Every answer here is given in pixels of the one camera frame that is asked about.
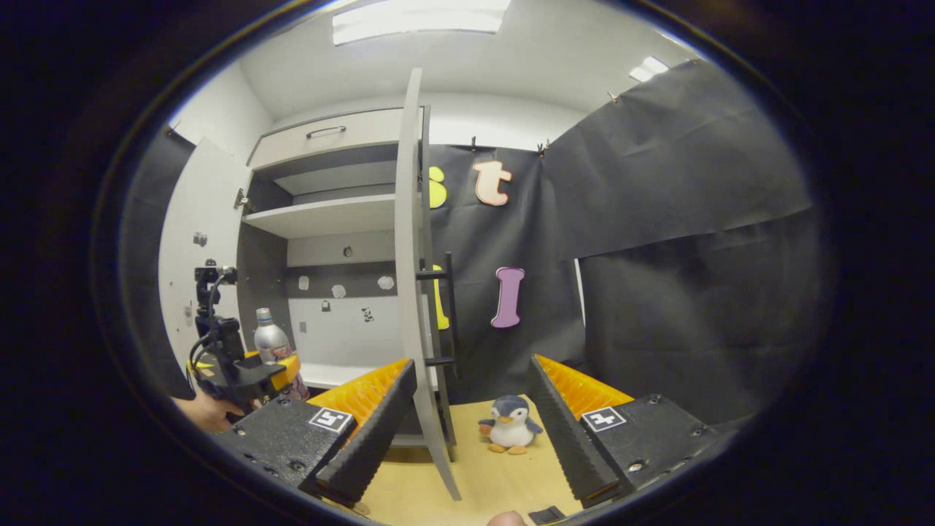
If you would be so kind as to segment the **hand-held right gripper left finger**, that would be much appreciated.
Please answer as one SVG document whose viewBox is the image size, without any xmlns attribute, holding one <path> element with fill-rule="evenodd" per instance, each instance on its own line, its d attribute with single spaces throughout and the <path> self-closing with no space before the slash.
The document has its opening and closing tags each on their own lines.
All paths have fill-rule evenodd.
<svg viewBox="0 0 935 526">
<path fill-rule="evenodd" d="M 416 386 L 412 360 L 397 360 L 304 402 L 277 397 L 222 432 L 219 445 L 281 486 L 354 507 Z"/>
</svg>

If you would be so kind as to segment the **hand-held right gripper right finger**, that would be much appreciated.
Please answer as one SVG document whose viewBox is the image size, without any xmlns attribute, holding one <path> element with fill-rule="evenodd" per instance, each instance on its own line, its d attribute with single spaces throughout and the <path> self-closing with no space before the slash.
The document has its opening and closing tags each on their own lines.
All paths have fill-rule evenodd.
<svg viewBox="0 0 935 526">
<path fill-rule="evenodd" d="M 702 422 L 662 394 L 631 397 L 544 356 L 529 360 L 525 392 L 584 508 L 710 462 L 739 430 L 738 422 Z"/>
</svg>

